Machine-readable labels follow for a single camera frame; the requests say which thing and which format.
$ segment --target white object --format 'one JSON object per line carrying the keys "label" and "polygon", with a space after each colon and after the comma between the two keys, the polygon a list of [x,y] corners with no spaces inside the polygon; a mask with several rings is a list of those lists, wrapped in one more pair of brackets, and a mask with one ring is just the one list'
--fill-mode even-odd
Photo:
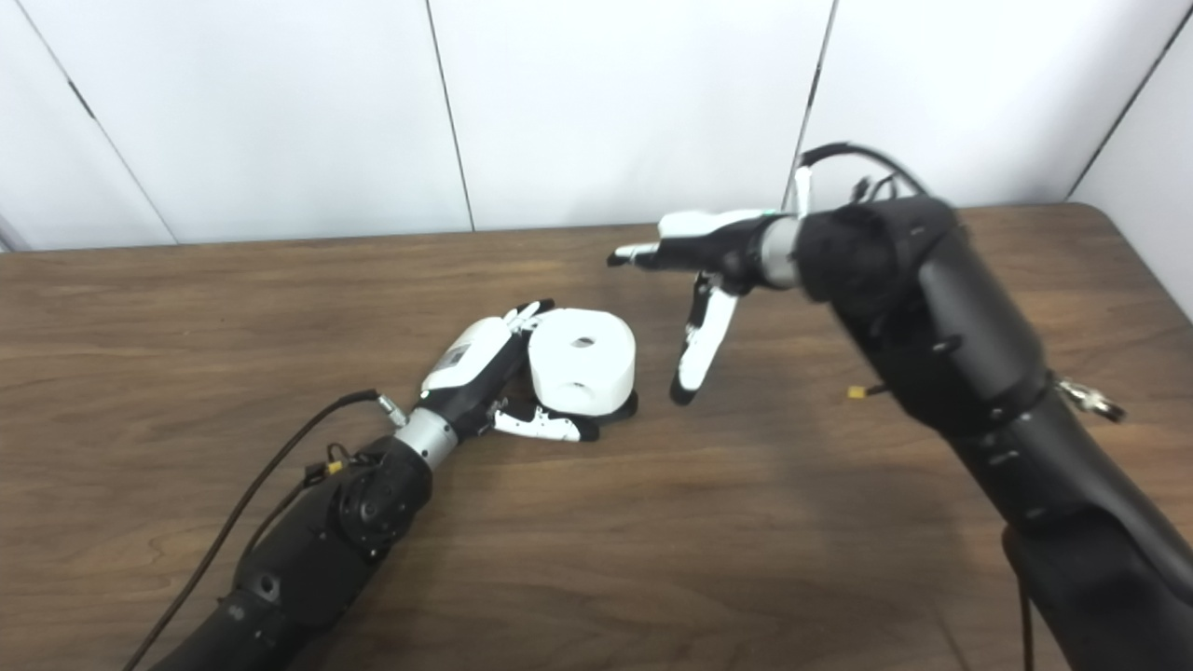
{"label": "white object", "polygon": [[1185,27],[1073,199],[1101,208],[1193,319],[1193,24]]}
{"label": "white object", "polygon": [[725,293],[719,287],[709,288],[709,307],[704,313],[704,324],[699,327],[688,325],[686,347],[679,357],[675,374],[680,387],[687,392],[697,392],[704,384],[704,376],[721,349],[721,343],[729,331],[737,308],[737,296]]}
{"label": "white object", "polygon": [[616,315],[571,308],[545,313],[528,345],[534,394],[558,412],[610,414],[633,390],[635,352],[633,333]]}
{"label": "white object", "polygon": [[518,419],[512,414],[497,411],[493,414],[493,427],[503,433],[543,438],[546,441],[580,441],[580,429],[565,417],[551,417],[542,407],[534,408],[534,417],[528,420]]}
{"label": "white object", "polygon": [[181,242],[469,229],[424,0],[24,6]]}
{"label": "white object", "polygon": [[487,316],[469,326],[439,357],[422,381],[422,390],[468,384],[493,362],[509,338],[509,324],[500,316]]}
{"label": "white object", "polygon": [[[842,1],[803,148],[876,147],[957,207],[1057,202],[1188,6]],[[845,204],[864,174],[885,172],[860,158],[817,164],[814,209]]]}

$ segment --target wood grain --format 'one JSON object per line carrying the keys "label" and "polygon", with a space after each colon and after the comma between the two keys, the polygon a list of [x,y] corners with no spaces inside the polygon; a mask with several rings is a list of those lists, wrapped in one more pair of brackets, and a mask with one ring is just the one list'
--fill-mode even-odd
{"label": "wood grain", "polygon": [[[1193,331],[1077,205],[968,210],[1055,367],[1127,406],[1089,420],[1193,536]],[[870,383],[826,309],[746,301],[701,395],[667,400],[682,276],[607,270],[645,227],[5,254],[0,663],[117,669],[235,498],[330,399],[409,402],[471,321],[552,296],[639,346],[633,420],[595,444],[488,436],[299,669],[1019,669],[1001,524],[948,449]],[[152,653],[214,605],[307,461],[385,426],[322,427],[249,509]],[[1046,635],[1041,669],[1063,664]]]}

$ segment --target black cable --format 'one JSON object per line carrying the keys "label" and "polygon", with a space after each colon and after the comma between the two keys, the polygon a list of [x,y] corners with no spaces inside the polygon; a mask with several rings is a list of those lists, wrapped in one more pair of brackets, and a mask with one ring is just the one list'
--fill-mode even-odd
{"label": "black cable", "polygon": [[1024,630],[1024,671],[1036,669],[1036,641],[1032,636],[1032,599],[1027,585],[1019,581],[1019,621]]}
{"label": "black cable", "polygon": [[923,185],[920,184],[920,180],[913,177],[907,168],[895,162],[895,160],[886,156],[886,154],[871,149],[870,147],[863,147],[861,144],[851,144],[848,142],[834,142],[832,144],[816,147],[815,149],[809,149],[799,155],[799,165],[802,167],[803,166],[811,167],[824,159],[832,156],[848,155],[848,154],[866,156],[867,159],[874,162],[886,166],[888,170],[900,176],[900,178],[903,181],[905,181],[907,185],[910,186],[911,190],[915,191],[917,195],[920,196],[928,195],[928,190],[925,189]]}
{"label": "black cable", "polygon": [[870,198],[867,198],[866,202],[869,202],[869,203],[874,202],[874,199],[878,198],[878,192],[883,190],[883,186],[888,186],[889,187],[889,191],[890,191],[889,198],[892,198],[892,199],[894,198],[898,198],[898,183],[895,181],[896,177],[897,176],[892,172],[892,173],[888,174],[886,177],[884,177],[884,178],[879,179],[878,181],[876,181],[874,183],[874,187],[871,189],[871,191],[870,191]]}
{"label": "black cable", "polygon": [[299,480],[293,488],[286,492],[286,495],[278,501],[278,505],[273,506],[273,510],[265,516],[265,519],[262,519],[256,527],[256,530],[253,531],[253,536],[248,540],[248,543],[245,544],[245,550],[240,553],[240,560],[236,562],[237,572],[240,571],[240,567],[243,566],[245,559],[248,558],[248,555],[252,554],[253,548],[256,547],[256,542],[261,540],[262,535],[265,535],[265,530],[270,528],[270,524],[273,524],[273,521],[277,519],[279,515],[285,512],[285,510],[290,507],[290,504],[295,503],[295,499],[297,499],[298,494],[301,494],[305,488],[307,482]]}
{"label": "black cable", "polygon": [[146,640],[141,641],[141,645],[137,647],[137,651],[132,653],[132,657],[129,658],[128,664],[124,665],[124,671],[132,671],[132,669],[141,663],[141,659],[144,658],[146,653],[149,652],[149,647],[153,646],[153,642],[155,640],[157,640],[157,636],[161,635],[166,626],[169,624],[169,621],[173,620],[174,614],[177,614],[178,609],[183,607],[183,603],[186,602],[186,598],[191,596],[191,592],[194,591],[194,586],[199,583],[199,579],[203,578],[203,574],[206,573],[208,567],[211,566],[211,562],[215,560],[216,554],[220,552],[221,546],[223,546],[223,542],[228,538],[228,534],[231,531],[231,528],[236,524],[236,519],[240,518],[240,515],[245,512],[245,507],[248,506],[248,503],[253,499],[253,494],[255,494],[256,491],[261,488],[261,485],[265,482],[265,479],[268,478],[270,474],[273,473],[273,470],[278,467],[278,464],[282,463],[282,460],[284,460],[286,455],[289,455],[290,451],[295,449],[295,445],[297,445],[298,442],[307,436],[307,433],[310,433],[310,430],[314,429],[315,425],[327,419],[327,415],[332,414],[333,412],[352,404],[359,404],[363,401],[376,401],[378,398],[381,398],[381,394],[378,394],[376,389],[367,389],[364,392],[348,394],[346,396],[340,396],[335,402],[319,411],[319,413],[315,417],[310,418],[307,421],[307,424],[304,424],[303,427],[299,429],[298,432],[293,435],[292,438],[286,441],[285,445],[282,445],[282,449],[278,450],[278,454],[273,455],[273,458],[270,460],[270,463],[265,464],[265,468],[261,470],[261,473],[258,474],[258,476],[253,480],[253,482],[248,486],[248,488],[245,490],[245,493],[240,497],[240,500],[236,501],[236,506],[231,509],[231,513],[228,515],[228,519],[224,522],[223,528],[220,529],[218,534],[216,534],[216,540],[211,542],[211,547],[208,548],[208,553],[203,555],[203,559],[199,560],[199,565],[196,566],[194,572],[191,573],[190,580],[186,581],[186,585],[183,586],[183,591],[180,591],[178,596],[174,597],[174,601],[169,604],[169,607],[166,608],[166,612],[163,612],[161,617],[157,618],[157,623],[154,624],[153,629],[149,630],[149,634],[146,636]]}
{"label": "black cable", "polygon": [[[340,458],[335,458],[335,453],[340,453]],[[348,454],[348,448],[345,448],[340,443],[328,443],[327,444],[327,462],[342,461],[344,463],[350,463],[352,461],[352,455]]]}

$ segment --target panel seam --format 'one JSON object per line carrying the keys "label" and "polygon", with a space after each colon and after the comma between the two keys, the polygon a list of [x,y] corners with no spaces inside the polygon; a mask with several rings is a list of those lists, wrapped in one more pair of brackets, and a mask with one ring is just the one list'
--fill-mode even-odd
{"label": "panel seam", "polygon": [[439,82],[444,90],[444,106],[447,107],[447,125],[451,128],[451,143],[456,148],[456,166],[459,168],[459,185],[464,190],[464,207],[468,209],[468,226],[476,232],[476,218],[472,217],[472,199],[468,192],[468,178],[464,176],[464,156],[459,152],[459,136],[456,134],[456,115],[451,109],[451,96],[447,93],[447,76],[444,74],[444,60],[439,54],[439,33],[435,31],[435,17],[431,11],[431,0],[424,0],[427,7],[427,25],[431,26],[431,43],[435,48],[435,66],[439,68]]}
{"label": "panel seam", "polygon": [[808,119],[812,116],[812,103],[816,100],[816,90],[820,87],[821,70],[824,68],[824,56],[828,54],[828,41],[833,35],[833,21],[836,20],[836,6],[840,0],[833,0],[828,10],[828,21],[824,23],[824,37],[821,39],[821,50],[816,56],[816,70],[812,72],[812,81],[808,86],[808,104],[804,105],[804,118],[799,122],[799,135],[796,136],[796,153],[791,156],[791,171],[787,173],[787,181],[783,189],[783,201],[779,210],[787,211],[791,204],[792,190],[796,183],[796,168],[799,167],[799,152],[804,147],[804,135],[808,133]]}
{"label": "panel seam", "polygon": [[1077,187],[1081,186],[1081,180],[1086,179],[1086,174],[1089,173],[1089,168],[1094,167],[1094,162],[1098,160],[1098,156],[1102,154],[1102,149],[1105,149],[1106,144],[1111,141],[1111,136],[1114,135],[1119,125],[1121,125],[1123,119],[1126,118],[1127,112],[1131,111],[1132,106],[1135,106],[1135,101],[1139,98],[1139,94],[1143,92],[1144,87],[1148,86],[1148,82],[1151,81],[1151,75],[1156,74],[1156,68],[1160,67],[1160,62],[1164,60],[1164,56],[1168,55],[1168,50],[1173,48],[1173,44],[1176,42],[1176,38],[1181,35],[1181,31],[1185,30],[1185,24],[1188,23],[1191,16],[1193,16],[1193,5],[1189,5],[1189,8],[1185,11],[1185,16],[1176,24],[1176,30],[1174,30],[1173,33],[1168,37],[1168,42],[1164,43],[1164,48],[1160,50],[1160,55],[1156,56],[1156,60],[1151,62],[1151,67],[1148,68],[1148,73],[1143,75],[1143,79],[1139,81],[1139,85],[1135,87],[1135,91],[1127,99],[1126,105],[1124,105],[1123,109],[1119,111],[1118,117],[1114,118],[1114,123],[1111,124],[1109,130],[1107,130],[1106,135],[1102,136],[1102,141],[1098,143],[1098,148],[1094,149],[1093,155],[1089,156],[1088,161],[1086,161],[1086,167],[1081,168],[1081,173],[1077,174],[1077,179],[1073,183],[1073,186],[1069,189],[1069,193],[1065,195],[1064,197],[1065,201],[1071,199],[1073,195],[1077,192]]}
{"label": "panel seam", "polygon": [[178,235],[174,233],[174,229],[171,228],[169,222],[166,221],[166,217],[161,215],[161,210],[157,209],[157,204],[154,203],[153,198],[149,197],[149,192],[146,191],[144,185],[141,184],[141,180],[137,179],[136,173],[132,172],[132,167],[129,165],[129,161],[124,159],[124,154],[122,154],[119,148],[116,147],[116,142],[112,142],[112,136],[107,134],[107,129],[104,128],[104,124],[99,121],[99,117],[95,116],[94,111],[84,99],[82,93],[79,91],[79,87],[75,85],[74,80],[70,79],[70,74],[67,73],[66,67],[62,66],[62,61],[58,60],[58,55],[54,53],[54,49],[50,47],[50,43],[47,42],[45,36],[42,35],[42,31],[38,30],[37,24],[33,23],[33,17],[31,17],[29,14],[29,11],[25,10],[25,5],[21,4],[21,0],[13,0],[13,2],[17,4],[17,7],[20,10],[20,13],[25,16],[25,20],[29,23],[29,27],[33,30],[33,35],[36,35],[37,39],[42,42],[42,47],[45,48],[45,51],[50,55],[50,59],[54,61],[54,64],[58,68],[58,72],[67,80],[67,86],[69,86],[70,90],[74,91],[74,94],[79,99],[79,103],[82,105],[84,110],[92,118],[92,121],[95,122],[95,125],[99,128],[99,133],[104,136],[104,140],[107,142],[107,146],[111,147],[112,153],[116,154],[116,158],[119,159],[120,165],[124,166],[124,171],[129,174],[129,179],[132,180],[132,184],[136,185],[137,191],[141,192],[141,196],[146,199],[146,203],[149,204],[149,209],[152,209],[154,215],[157,216],[157,221],[161,223],[162,228],[166,229],[166,233],[169,234],[171,240],[173,240],[175,245],[179,245],[180,242],[178,240]]}

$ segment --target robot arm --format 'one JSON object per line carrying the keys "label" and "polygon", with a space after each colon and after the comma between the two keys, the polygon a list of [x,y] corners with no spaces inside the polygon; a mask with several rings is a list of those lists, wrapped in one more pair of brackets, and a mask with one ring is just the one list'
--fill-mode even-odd
{"label": "robot arm", "polygon": [[[915,195],[809,214],[811,165],[847,153],[877,158]],[[731,238],[694,227],[704,245],[682,260],[662,254],[661,230],[654,257],[623,247],[610,263],[731,269],[736,295],[802,287],[828,303],[884,388],[941,435],[1006,519],[1010,564],[1073,669],[1193,670],[1193,553],[1063,399],[1112,420],[1121,408],[1053,375],[953,210],[897,164],[830,144],[804,154],[797,184],[796,215],[735,220],[723,224]]]}
{"label": "robot arm", "polygon": [[549,300],[527,303],[469,327],[424,381],[408,418],[385,406],[397,431],[316,473],[246,552],[230,593],[153,669],[285,669],[364,590],[431,499],[434,469],[459,443],[493,427],[563,441],[594,438],[582,418],[540,407],[531,408],[537,421],[520,421],[501,396],[526,364],[540,315],[552,307]]}

